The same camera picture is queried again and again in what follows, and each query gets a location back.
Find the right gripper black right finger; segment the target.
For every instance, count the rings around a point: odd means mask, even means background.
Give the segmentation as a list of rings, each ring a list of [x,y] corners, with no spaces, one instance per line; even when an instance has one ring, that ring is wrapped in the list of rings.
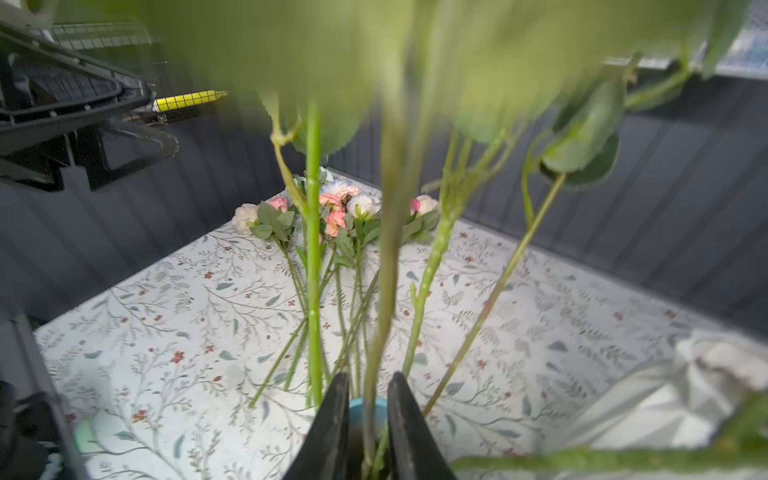
[[[401,372],[389,382],[387,403],[392,478],[455,480]]]

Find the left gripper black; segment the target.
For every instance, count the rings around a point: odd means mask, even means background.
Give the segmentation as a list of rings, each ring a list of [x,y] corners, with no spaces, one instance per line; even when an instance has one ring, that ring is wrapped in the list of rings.
[[[180,145],[172,134],[121,120],[96,124],[150,102],[142,78],[3,23],[1,181],[63,190],[66,133],[82,127],[74,133],[72,162],[92,192],[173,158]]]

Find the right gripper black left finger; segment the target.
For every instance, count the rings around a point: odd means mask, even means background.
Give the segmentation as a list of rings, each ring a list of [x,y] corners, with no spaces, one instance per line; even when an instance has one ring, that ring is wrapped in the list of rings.
[[[284,480],[346,478],[349,403],[349,375],[338,373]]]

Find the large pink rose stem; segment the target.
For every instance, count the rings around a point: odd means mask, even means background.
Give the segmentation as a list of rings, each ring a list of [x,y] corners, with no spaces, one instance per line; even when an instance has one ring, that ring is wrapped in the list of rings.
[[[324,398],[325,360],[319,319],[320,163],[327,144],[343,125],[364,119],[372,101],[380,105],[376,61],[365,20],[376,1],[267,1],[259,17],[254,84],[272,120],[275,154],[298,136],[306,150],[306,190],[300,192],[290,173],[286,186],[304,220],[307,258],[310,398]]]

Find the peach rose flower stem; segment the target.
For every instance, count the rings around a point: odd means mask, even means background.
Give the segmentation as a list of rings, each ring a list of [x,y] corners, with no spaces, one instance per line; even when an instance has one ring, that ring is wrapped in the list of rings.
[[[547,453],[460,457],[453,472],[500,471],[544,474],[697,475],[767,468],[767,392],[749,390],[738,407],[707,437],[685,444],[638,444],[622,448],[580,444]]]

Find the pink carnation flower stem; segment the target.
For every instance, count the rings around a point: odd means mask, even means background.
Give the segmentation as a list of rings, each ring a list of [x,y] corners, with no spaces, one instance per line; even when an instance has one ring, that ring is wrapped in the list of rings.
[[[376,1],[368,7],[365,20],[371,25],[369,36],[380,94],[382,210],[378,318],[367,350],[362,394],[363,479],[375,466],[378,372],[394,315],[402,230],[424,164],[434,117],[434,94],[429,79],[434,5],[429,1]]]

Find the blue artificial rose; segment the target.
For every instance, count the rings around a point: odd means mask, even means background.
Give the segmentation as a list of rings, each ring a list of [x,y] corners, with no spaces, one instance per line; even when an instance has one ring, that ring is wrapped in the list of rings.
[[[646,83],[643,87],[638,87],[628,92],[627,97],[619,103],[619,111],[653,109],[678,96],[683,90],[685,83],[699,73],[700,69],[698,67],[694,68],[689,62],[680,60],[677,62],[676,69],[668,70],[668,76],[666,78],[653,84]],[[552,127],[543,131],[529,148],[521,173],[521,192],[526,220],[525,234],[517,244],[509,263],[505,267],[490,297],[486,301],[479,317],[467,334],[456,357],[448,367],[434,393],[425,404],[423,408],[423,414],[425,416],[431,412],[437,401],[441,398],[452,376],[464,360],[465,356],[469,353],[472,343],[482,330],[505,285],[517,265],[523,259],[527,247],[538,232],[546,214],[549,212],[557,195],[566,185],[567,180],[589,169],[594,170],[597,174],[605,176],[612,168],[612,163],[615,161],[618,152],[618,134],[612,127],[606,129],[610,135],[605,140],[600,140],[598,142],[599,149],[594,154],[588,155],[588,162],[574,173],[562,173],[553,166],[545,166],[543,156],[536,156],[534,154],[534,150],[538,144],[548,138],[556,143],[564,142],[568,137],[574,137],[578,128],[577,124],[586,121],[590,105],[594,102],[600,105],[608,103],[607,101],[602,101],[597,98],[596,89],[582,92],[579,95],[572,97],[569,102],[564,104],[560,109],[559,115]],[[543,171],[551,173],[552,185],[540,208],[535,209],[529,194],[529,176],[532,174],[543,173]]]

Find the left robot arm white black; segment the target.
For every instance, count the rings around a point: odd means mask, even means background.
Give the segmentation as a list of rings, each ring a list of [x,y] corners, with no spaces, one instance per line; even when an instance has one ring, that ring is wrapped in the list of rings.
[[[1,219],[11,192],[52,195],[63,171],[82,171],[103,191],[178,153],[175,137],[138,120],[151,109],[147,82],[115,65],[11,24],[1,27]],[[31,306],[65,302],[8,232],[1,235],[1,475],[82,479],[86,472],[61,402],[33,343],[42,319]]]

